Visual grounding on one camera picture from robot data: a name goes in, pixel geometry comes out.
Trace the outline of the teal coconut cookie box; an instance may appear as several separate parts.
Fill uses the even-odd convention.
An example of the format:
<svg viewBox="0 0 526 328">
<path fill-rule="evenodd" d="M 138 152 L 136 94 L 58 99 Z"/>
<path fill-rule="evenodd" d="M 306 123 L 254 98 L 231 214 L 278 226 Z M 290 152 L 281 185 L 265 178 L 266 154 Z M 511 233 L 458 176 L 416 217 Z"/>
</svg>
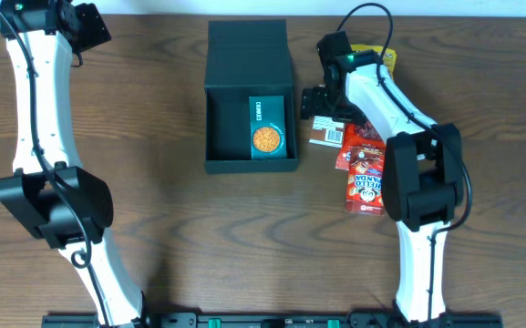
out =
<svg viewBox="0 0 526 328">
<path fill-rule="evenodd" d="M 284 98 L 249 97 L 251 158 L 286 159 Z"/>
</svg>

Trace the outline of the black gift box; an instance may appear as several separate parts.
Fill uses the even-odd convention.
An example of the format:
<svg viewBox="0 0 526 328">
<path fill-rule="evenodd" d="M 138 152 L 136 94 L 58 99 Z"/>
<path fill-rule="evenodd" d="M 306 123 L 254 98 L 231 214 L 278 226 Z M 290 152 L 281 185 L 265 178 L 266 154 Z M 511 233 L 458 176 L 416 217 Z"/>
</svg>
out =
<svg viewBox="0 0 526 328">
<path fill-rule="evenodd" d="M 284 20 L 211 21 L 204 80 L 209 174 L 298 167 Z"/>
</svg>

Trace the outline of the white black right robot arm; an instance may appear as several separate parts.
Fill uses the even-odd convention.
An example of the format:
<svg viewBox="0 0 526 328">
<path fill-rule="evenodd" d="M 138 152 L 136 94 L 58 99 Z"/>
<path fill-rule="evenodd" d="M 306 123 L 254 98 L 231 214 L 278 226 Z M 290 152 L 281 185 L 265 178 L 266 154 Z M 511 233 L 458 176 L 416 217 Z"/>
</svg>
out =
<svg viewBox="0 0 526 328">
<path fill-rule="evenodd" d="M 324 36 L 316 49 L 324 84 L 303 90 L 300 116 L 369 122 L 376 129 L 386 145 L 384 206 L 399 235 L 395 306 L 412 326 L 446 326 L 444 243 L 456 207 L 471 196 L 459 131 L 437 124 L 410 102 L 389 75 L 382 53 L 353 50 L 343 31 Z"/>
</svg>

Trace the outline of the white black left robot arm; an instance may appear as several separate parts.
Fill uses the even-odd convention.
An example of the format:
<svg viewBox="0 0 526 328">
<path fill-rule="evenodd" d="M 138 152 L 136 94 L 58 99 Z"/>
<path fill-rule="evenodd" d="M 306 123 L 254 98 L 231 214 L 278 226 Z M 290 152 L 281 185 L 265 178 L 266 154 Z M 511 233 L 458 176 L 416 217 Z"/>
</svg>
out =
<svg viewBox="0 0 526 328">
<path fill-rule="evenodd" d="M 111 35 L 97 7 L 63 0 L 1 0 L 0 34 L 16 87 L 13 173 L 0 202 L 37 240 L 76 270 L 96 313 L 49 316 L 45 327 L 147 327 L 143 291 L 115 246 L 108 184 L 84 170 L 74 137 L 69 82 L 83 52 Z"/>
</svg>

